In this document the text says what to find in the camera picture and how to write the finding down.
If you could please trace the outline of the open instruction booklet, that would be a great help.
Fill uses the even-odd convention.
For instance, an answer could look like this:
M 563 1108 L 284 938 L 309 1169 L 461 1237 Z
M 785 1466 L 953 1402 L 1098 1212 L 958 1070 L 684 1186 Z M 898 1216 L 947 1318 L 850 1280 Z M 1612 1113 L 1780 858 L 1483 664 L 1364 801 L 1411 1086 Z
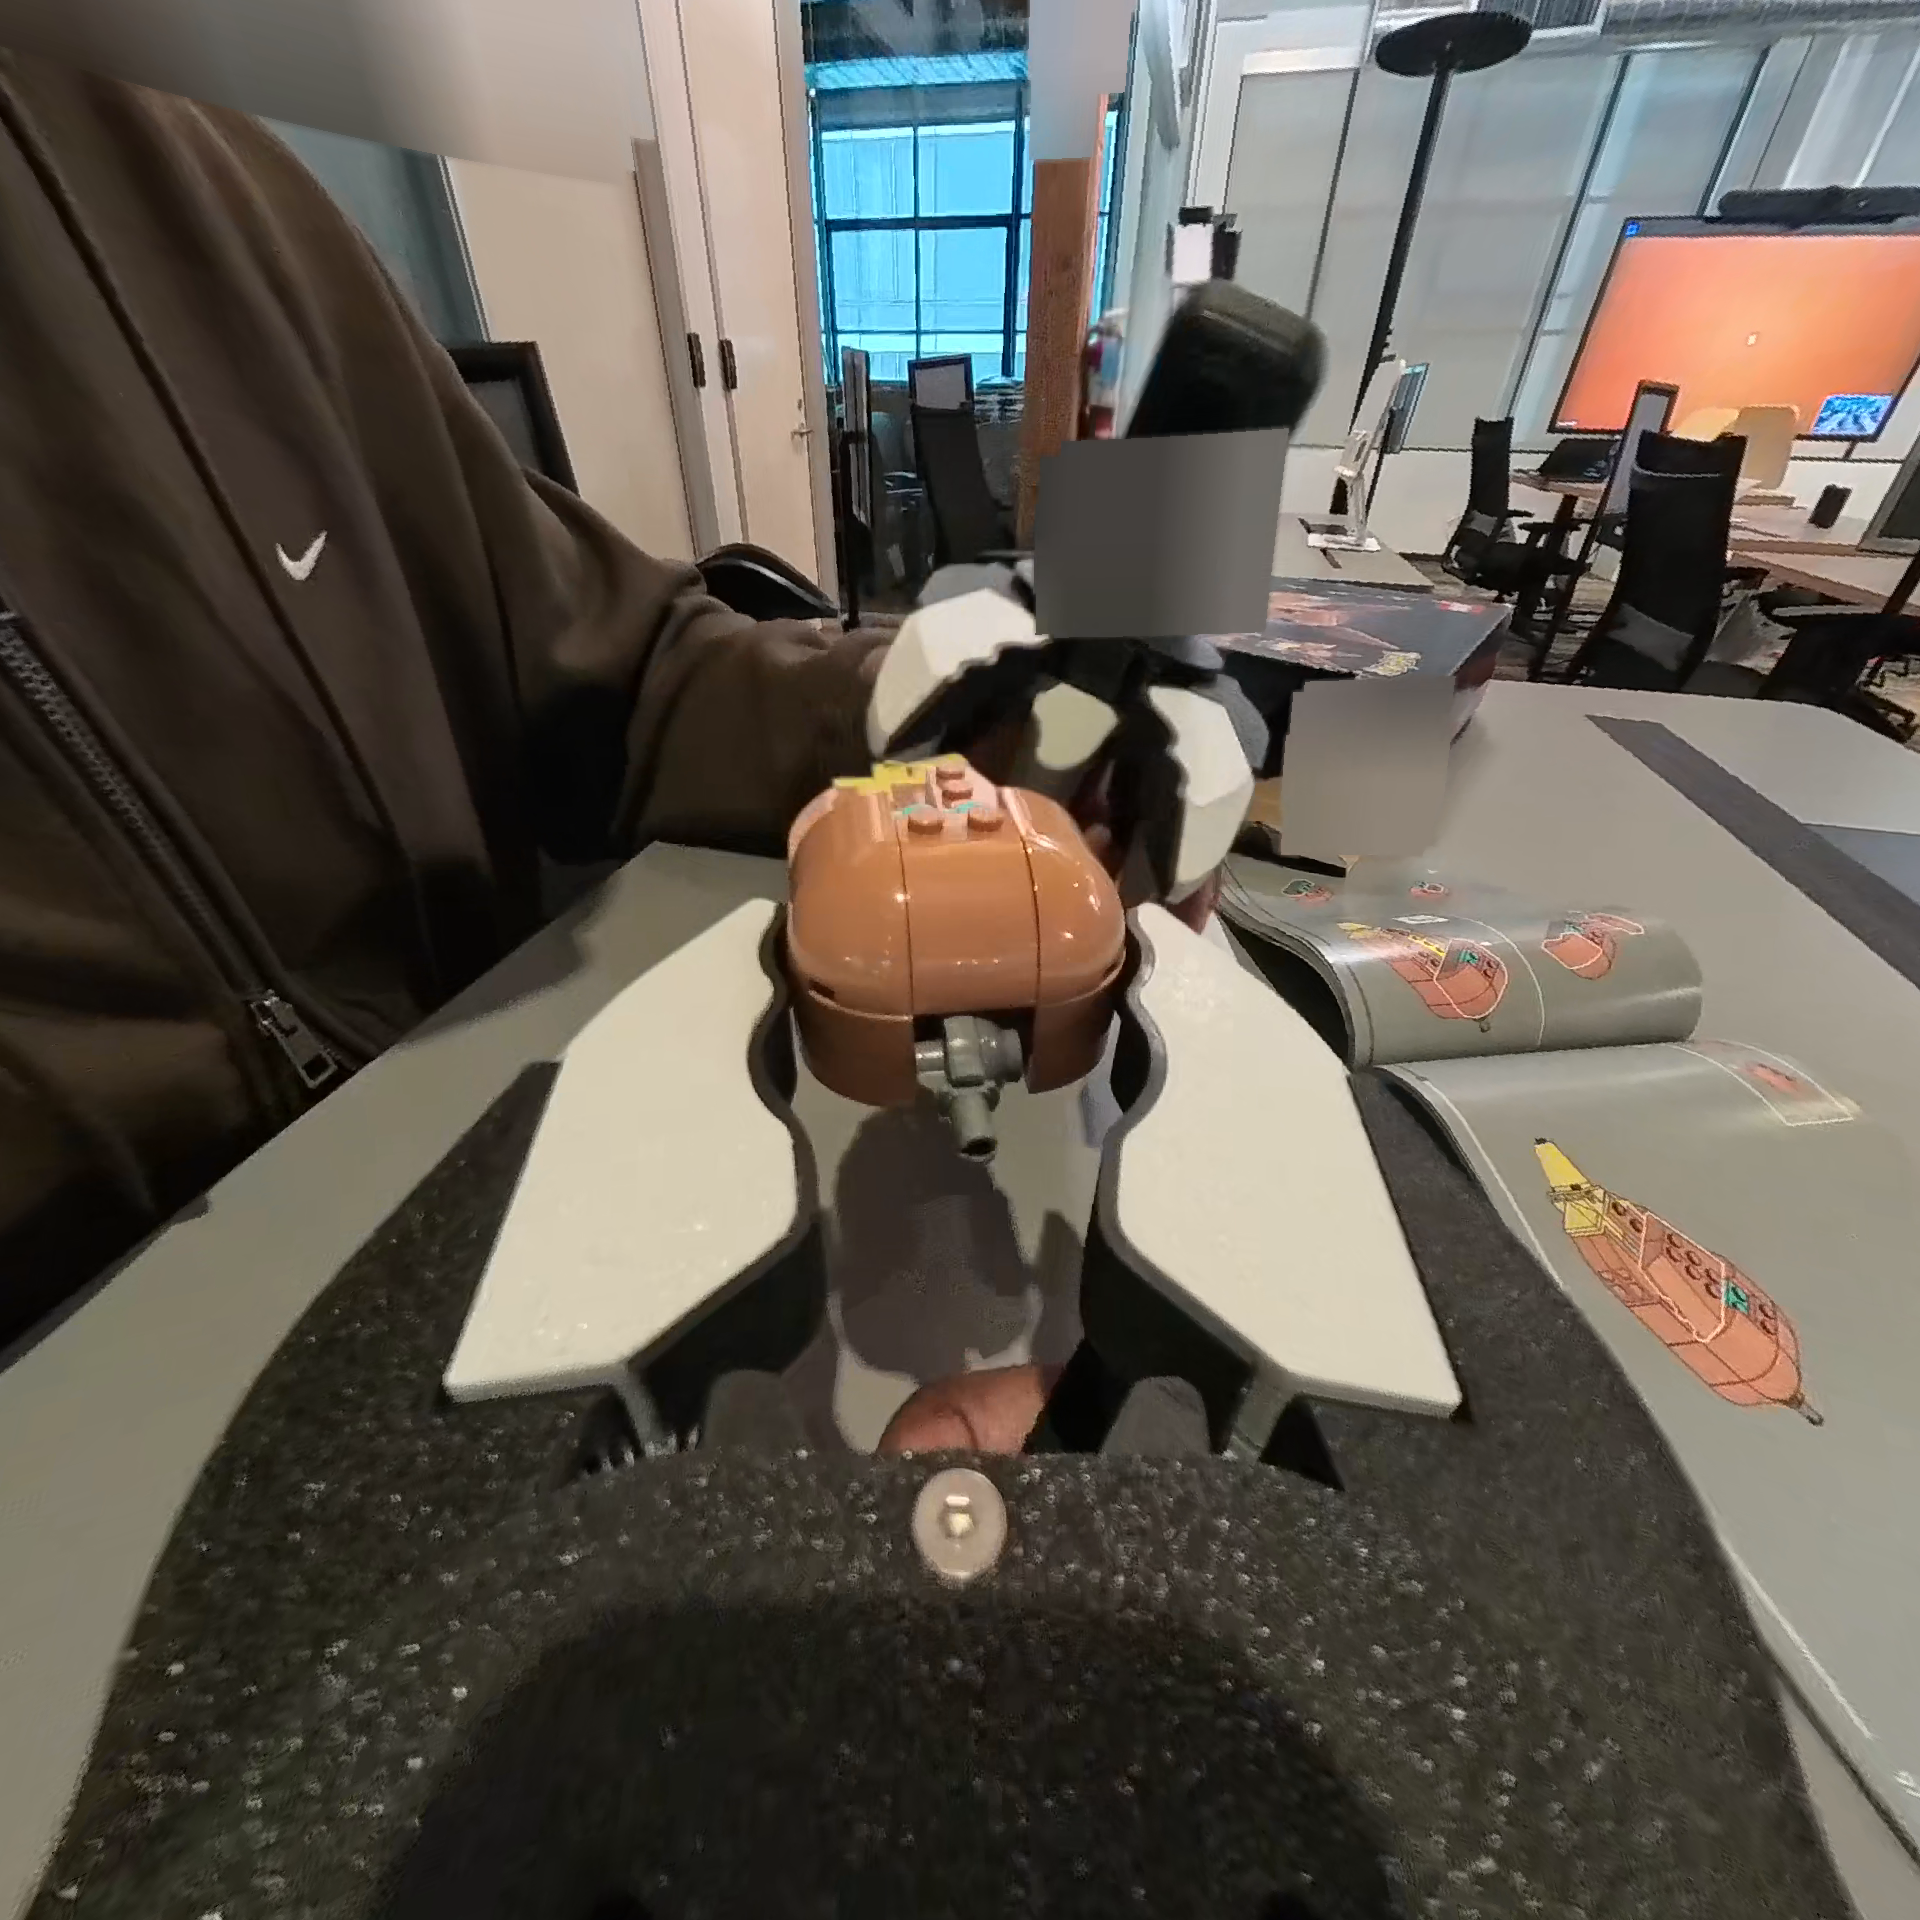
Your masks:
M 1406 1093 L 1665 1429 L 1807 1714 L 1915 1844 L 1915 1163 L 1716 1040 L 1681 933 L 1595 892 L 1237 854 L 1218 910 Z

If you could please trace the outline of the brown brick vehicle model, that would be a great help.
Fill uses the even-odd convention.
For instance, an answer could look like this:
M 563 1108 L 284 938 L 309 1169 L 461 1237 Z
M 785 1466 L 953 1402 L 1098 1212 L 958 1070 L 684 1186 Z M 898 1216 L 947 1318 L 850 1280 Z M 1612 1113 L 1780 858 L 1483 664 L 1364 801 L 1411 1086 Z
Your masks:
M 993 1162 L 1004 1091 L 1098 1068 L 1130 931 L 1055 801 L 963 754 L 877 762 L 805 805 L 785 859 L 791 1017 L 830 1093 L 925 1101 Z

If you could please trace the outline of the black office chair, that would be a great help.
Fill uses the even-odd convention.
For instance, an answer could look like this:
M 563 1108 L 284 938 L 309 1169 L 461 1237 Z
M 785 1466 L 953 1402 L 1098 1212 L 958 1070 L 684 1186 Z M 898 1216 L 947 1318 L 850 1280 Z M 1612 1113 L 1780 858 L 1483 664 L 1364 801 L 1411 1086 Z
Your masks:
M 1639 435 L 1628 468 L 1614 593 L 1577 645 L 1565 684 L 1684 691 L 1721 626 L 1727 538 L 1747 440 Z
M 1443 554 L 1443 572 L 1517 608 L 1542 593 L 1557 555 L 1553 523 L 1513 509 L 1510 453 L 1510 417 L 1475 421 L 1467 507 Z
M 1017 521 L 990 488 L 972 410 L 907 410 L 917 472 L 927 504 L 933 565 L 1020 562 Z

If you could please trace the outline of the dark printed cardboard box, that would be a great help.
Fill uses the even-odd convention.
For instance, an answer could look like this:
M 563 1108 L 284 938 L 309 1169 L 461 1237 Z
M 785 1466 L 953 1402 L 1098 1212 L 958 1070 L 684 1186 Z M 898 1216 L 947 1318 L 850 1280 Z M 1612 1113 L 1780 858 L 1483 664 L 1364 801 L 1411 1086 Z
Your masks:
M 1282 771 L 1293 692 L 1317 681 L 1426 678 L 1451 689 L 1460 739 L 1510 640 L 1508 608 L 1373 584 L 1274 584 L 1262 628 L 1225 643 L 1266 728 L 1260 777 Z

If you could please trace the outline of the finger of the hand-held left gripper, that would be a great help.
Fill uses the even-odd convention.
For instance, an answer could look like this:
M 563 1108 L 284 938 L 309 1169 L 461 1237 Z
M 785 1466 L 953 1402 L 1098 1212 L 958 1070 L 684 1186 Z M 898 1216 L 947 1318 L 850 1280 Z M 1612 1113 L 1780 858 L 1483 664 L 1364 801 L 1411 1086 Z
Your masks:
M 881 653 L 870 749 L 943 753 L 967 742 L 1031 681 L 1045 645 L 1034 613 L 1004 590 L 924 604 Z
M 1156 901 L 1189 901 L 1231 853 L 1257 786 L 1237 710 L 1209 689 L 1153 686 L 1163 740 L 1145 808 L 1145 858 Z

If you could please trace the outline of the person's brown jacket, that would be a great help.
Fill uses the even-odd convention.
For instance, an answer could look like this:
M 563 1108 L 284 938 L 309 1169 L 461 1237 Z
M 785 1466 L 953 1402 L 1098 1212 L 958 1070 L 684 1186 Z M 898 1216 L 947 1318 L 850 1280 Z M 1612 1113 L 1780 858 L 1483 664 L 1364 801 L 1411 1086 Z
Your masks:
M 701 597 L 254 118 L 5 56 L 5 1337 L 623 835 Z

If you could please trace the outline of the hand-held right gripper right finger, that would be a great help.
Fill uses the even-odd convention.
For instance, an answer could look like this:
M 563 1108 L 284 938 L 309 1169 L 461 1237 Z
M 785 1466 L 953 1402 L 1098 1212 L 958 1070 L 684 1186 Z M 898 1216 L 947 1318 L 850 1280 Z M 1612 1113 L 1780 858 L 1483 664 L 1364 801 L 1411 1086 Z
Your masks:
M 1225 945 L 1130 918 L 1093 1205 L 1093 1356 L 1185 1381 L 1214 1452 L 1310 1402 L 1449 1422 L 1463 1387 L 1331 1045 Z

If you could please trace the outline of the white double door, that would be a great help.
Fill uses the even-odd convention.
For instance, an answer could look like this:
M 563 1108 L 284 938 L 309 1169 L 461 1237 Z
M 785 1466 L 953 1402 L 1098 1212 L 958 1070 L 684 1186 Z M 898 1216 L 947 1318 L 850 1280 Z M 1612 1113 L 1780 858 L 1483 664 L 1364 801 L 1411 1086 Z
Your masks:
M 833 577 L 801 4 L 637 2 L 631 156 L 690 548 Z

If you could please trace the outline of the black video bar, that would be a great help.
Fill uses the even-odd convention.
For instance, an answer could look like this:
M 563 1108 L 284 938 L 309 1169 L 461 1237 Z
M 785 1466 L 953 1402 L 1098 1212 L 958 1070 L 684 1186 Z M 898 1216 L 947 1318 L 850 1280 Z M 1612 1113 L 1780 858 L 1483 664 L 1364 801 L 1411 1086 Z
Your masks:
M 1798 185 L 1745 187 L 1726 193 L 1715 219 L 1779 229 L 1813 227 L 1889 227 L 1915 222 L 1920 193 L 1915 184 L 1899 185 Z

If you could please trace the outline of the silver desk monitor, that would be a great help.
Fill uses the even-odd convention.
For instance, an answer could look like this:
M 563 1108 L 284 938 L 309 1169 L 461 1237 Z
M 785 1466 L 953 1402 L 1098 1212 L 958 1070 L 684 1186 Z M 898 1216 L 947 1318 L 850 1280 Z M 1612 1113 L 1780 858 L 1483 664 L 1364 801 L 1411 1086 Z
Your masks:
M 1386 460 L 1396 456 L 1420 410 L 1430 361 L 1386 357 L 1373 371 L 1361 401 L 1361 419 L 1345 449 L 1337 481 L 1345 488 L 1337 542 L 1354 554 L 1377 554 L 1380 542 L 1371 528 Z

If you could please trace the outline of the wooden pillar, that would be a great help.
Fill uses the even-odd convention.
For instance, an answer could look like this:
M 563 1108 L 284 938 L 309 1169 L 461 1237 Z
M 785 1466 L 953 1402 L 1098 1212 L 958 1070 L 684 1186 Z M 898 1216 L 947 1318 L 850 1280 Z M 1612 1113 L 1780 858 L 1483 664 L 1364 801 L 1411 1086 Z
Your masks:
M 1036 538 L 1041 468 L 1077 437 L 1102 174 L 1102 149 L 1036 164 L 1017 492 L 1021 547 Z

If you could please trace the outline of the black framed board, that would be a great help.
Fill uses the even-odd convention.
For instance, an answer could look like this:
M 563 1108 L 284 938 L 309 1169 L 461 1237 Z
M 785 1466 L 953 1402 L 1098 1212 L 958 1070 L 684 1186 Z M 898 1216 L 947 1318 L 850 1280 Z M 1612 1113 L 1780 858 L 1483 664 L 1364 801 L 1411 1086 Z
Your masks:
M 445 353 L 468 396 L 510 444 L 516 464 L 578 494 L 578 475 L 539 345 L 451 344 Z

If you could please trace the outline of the wall display screen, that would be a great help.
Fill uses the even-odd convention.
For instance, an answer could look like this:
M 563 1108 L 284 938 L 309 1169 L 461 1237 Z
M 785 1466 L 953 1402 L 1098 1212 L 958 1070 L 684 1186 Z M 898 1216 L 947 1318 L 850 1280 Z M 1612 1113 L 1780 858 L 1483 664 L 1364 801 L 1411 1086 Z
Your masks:
M 1918 227 L 1623 222 L 1553 401 L 1554 437 L 1618 432 L 1642 385 L 1674 419 L 1786 404 L 1798 441 L 1879 441 L 1918 361 Z

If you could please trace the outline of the grey desk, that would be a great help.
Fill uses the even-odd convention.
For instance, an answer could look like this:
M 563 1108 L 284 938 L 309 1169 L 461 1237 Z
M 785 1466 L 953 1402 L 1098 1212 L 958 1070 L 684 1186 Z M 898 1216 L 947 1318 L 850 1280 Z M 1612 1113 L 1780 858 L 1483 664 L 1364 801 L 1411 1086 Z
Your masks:
M 1454 749 L 1437 853 L 1508 885 L 1621 880 L 1718 956 L 1739 850 L 1689 897 L 1674 796 L 1601 763 L 1594 715 L 1661 725 L 1797 825 L 1915 832 L 1915 754 L 1807 707 L 1492 681 Z M 518 1068 L 753 898 L 765 858 L 651 849 L 423 1035 L 263 1147 L 5 1356 L 5 1916 L 42 1891 L 124 1640 L 171 1524 L 257 1374 L 335 1270 Z

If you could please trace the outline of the black framed window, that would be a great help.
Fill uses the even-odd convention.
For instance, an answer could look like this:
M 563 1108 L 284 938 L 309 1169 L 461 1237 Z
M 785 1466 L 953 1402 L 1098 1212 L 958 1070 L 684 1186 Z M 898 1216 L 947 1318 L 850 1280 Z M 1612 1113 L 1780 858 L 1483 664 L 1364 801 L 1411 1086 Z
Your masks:
M 807 62 L 807 170 L 822 371 L 881 381 L 969 361 L 1020 381 L 1031 222 L 1023 50 Z

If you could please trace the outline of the grey office table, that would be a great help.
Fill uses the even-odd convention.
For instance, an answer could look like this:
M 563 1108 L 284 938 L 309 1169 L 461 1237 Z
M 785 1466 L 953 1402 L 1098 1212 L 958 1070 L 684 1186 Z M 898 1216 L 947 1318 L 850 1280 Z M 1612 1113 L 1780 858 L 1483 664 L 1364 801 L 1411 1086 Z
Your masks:
M 1318 547 L 1295 512 L 1282 512 L 1271 557 L 1271 580 L 1327 593 L 1337 585 L 1390 593 L 1430 593 L 1433 584 L 1390 547 Z

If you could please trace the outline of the brown office table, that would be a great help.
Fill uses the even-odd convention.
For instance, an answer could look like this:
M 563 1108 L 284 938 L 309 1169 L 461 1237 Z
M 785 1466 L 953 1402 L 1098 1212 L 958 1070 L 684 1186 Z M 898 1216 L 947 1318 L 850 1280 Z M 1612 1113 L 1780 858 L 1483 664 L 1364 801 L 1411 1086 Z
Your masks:
M 1918 555 L 1882 555 L 1839 544 L 1797 548 L 1734 542 L 1730 562 L 1756 570 L 1769 587 L 1811 593 L 1823 604 L 1889 617 L 1918 613 Z

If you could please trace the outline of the black round-top pole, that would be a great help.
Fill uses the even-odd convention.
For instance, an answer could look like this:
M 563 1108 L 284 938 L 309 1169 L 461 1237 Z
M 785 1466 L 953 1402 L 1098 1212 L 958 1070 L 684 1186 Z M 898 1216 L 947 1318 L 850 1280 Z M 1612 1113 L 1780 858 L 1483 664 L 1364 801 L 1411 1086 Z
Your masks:
M 1390 240 L 1371 338 L 1361 371 L 1350 421 L 1361 421 L 1364 396 L 1386 366 L 1391 326 L 1401 302 L 1412 236 L 1423 210 L 1433 156 L 1454 80 L 1482 74 L 1517 57 L 1532 38 L 1532 25 L 1502 9 L 1454 9 L 1411 21 L 1379 38 L 1377 68 L 1394 80 L 1423 80 L 1423 118 L 1412 146 L 1399 219 Z

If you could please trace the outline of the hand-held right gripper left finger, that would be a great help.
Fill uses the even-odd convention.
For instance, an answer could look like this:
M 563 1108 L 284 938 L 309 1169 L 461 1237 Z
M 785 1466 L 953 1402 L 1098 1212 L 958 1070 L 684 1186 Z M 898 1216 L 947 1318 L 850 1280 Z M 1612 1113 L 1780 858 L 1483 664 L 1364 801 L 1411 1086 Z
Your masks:
M 645 1450 L 780 1377 L 825 1318 L 820 1186 L 794 1110 L 785 910 L 750 901 L 563 1052 L 445 1364 L 455 1405 L 610 1396 Z

